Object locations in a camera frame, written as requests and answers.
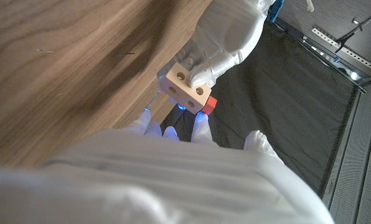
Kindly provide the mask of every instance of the blurry white object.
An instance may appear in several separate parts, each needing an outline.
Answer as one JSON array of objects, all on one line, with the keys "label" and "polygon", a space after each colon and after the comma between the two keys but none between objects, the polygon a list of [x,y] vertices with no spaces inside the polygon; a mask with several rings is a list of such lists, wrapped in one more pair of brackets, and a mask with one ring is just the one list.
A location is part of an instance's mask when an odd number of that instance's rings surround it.
[{"label": "blurry white object", "polygon": [[194,35],[159,72],[161,79],[175,62],[191,71],[189,85],[212,87],[216,79],[243,62],[255,48],[268,8],[275,0],[213,0]]},{"label": "blurry white object", "polygon": [[37,172],[0,171],[0,223],[333,223],[259,131],[241,151],[217,147],[206,114],[197,144],[172,127],[163,138],[150,119],[93,134]]},{"label": "blurry white object", "polygon": [[314,11],[314,6],[312,5],[311,0],[306,0],[308,4],[308,11],[313,12]]}]

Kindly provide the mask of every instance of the blue light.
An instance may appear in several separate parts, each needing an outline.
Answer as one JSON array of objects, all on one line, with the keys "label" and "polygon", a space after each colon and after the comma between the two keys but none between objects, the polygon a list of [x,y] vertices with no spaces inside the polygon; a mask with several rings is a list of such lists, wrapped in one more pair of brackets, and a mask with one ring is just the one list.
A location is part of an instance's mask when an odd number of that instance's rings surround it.
[{"label": "blue light", "polygon": [[180,109],[180,110],[185,110],[185,106],[181,106],[181,105],[177,105],[177,107]]}]

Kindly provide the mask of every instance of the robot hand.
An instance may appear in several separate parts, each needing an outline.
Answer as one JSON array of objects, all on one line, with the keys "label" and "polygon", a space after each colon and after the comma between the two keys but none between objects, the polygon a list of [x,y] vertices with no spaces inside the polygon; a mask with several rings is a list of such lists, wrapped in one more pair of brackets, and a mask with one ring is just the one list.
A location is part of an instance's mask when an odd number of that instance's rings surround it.
[{"label": "robot hand", "polygon": [[179,62],[191,71],[191,87],[214,86],[219,76],[243,62],[255,48],[274,1],[213,0],[199,19],[194,35],[158,72],[158,79]]}]

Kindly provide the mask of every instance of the metal bracket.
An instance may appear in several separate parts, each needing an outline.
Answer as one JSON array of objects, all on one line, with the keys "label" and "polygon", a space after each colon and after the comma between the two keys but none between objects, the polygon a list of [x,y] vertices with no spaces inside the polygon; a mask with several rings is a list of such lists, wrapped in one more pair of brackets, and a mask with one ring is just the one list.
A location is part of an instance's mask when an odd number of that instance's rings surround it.
[{"label": "metal bracket", "polygon": [[[337,47],[337,48],[340,47],[340,44],[338,44],[333,38],[331,38],[328,35],[324,34],[320,30],[318,30],[317,28],[314,28],[312,30],[312,32],[315,33],[316,35],[318,35],[318,37],[320,37],[321,39],[323,39],[326,42],[328,42],[329,44],[331,44],[332,46]],[[346,53],[350,57],[354,58],[355,60],[357,60],[361,64],[367,66],[368,68],[371,68],[371,62],[369,62],[368,60],[366,60],[363,57],[359,56],[358,54],[356,54],[355,52],[353,52],[351,49],[348,49],[347,47],[343,47],[343,48],[341,48],[341,51],[343,53]]]}]

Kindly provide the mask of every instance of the gray floor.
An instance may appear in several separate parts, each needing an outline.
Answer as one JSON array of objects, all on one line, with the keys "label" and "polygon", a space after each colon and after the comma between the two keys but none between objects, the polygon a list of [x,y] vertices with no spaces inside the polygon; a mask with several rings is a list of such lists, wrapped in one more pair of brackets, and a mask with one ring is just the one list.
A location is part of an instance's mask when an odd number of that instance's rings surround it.
[{"label": "gray floor", "polygon": [[[313,4],[315,10],[309,12],[304,1],[285,0],[279,18],[332,52],[335,52],[336,48],[313,34],[313,27],[318,27],[337,39],[357,27],[352,23],[353,18],[364,21],[371,16],[371,0],[321,0],[313,1]],[[363,28],[363,32],[358,32],[350,38],[346,46],[371,62],[371,23]],[[347,54],[338,52],[338,56],[371,75],[371,69]]]}]

